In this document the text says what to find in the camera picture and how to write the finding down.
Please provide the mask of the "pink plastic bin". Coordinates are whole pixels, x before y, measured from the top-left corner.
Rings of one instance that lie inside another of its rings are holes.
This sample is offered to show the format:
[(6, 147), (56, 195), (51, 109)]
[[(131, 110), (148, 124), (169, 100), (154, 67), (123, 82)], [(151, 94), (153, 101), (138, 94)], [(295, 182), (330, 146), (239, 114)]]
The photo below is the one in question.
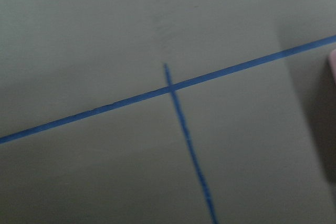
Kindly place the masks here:
[(328, 64), (333, 76), (334, 83), (336, 83), (336, 49), (330, 52), (328, 56)]

